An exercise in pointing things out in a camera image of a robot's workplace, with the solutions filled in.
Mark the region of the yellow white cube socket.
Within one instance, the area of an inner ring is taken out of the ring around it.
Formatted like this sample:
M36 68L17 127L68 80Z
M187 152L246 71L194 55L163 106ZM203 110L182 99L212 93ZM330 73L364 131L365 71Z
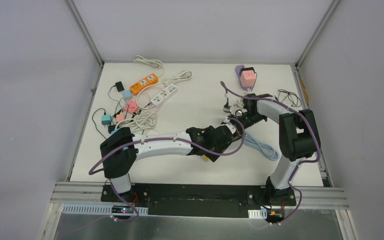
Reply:
M211 159L210 159L210 158L208 158L208 157L207 157L207 156L205 156L205 155L203 155L201 158L202 158L202 159L203 159L203 161L204 161L204 162L206 162L206 163L210 163L210 162L211 162Z

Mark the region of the salmon pink charger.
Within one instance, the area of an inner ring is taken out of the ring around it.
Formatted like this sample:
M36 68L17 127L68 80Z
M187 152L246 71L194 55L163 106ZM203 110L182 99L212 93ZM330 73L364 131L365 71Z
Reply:
M119 123L121 121L124 121L126 119L126 116L124 114L117 114L115 116L115 122L116 123Z

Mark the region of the teal usb charger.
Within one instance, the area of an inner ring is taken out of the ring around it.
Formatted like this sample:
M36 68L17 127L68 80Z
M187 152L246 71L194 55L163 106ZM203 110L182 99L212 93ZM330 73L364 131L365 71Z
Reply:
M109 126L112 123L112 116L109 114L104 114L101 116L101 124L103 126Z

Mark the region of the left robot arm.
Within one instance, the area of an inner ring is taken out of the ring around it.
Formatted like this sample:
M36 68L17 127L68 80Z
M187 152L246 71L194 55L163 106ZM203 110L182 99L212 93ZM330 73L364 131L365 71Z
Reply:
M212 162L226 155L227 148L243 137L244 131L232 123L217 127L189 127L166 135L133 133L128 127L116 130L104 140L99 150L102 172L114 187L113 195L120 202L132 198L129 171L133 164L145 158L179 155L204 156Z

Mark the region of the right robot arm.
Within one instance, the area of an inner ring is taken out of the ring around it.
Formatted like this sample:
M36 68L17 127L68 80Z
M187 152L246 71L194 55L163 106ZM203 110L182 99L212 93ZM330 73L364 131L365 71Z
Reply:
M321 141L314 113L310 109L295 110L271 96L247 94L241 102L245 108L244 127L271 119L278 124L281 157L274 172L267 178L264 200L270 205L289 198L299 167L317 163L321 158Z

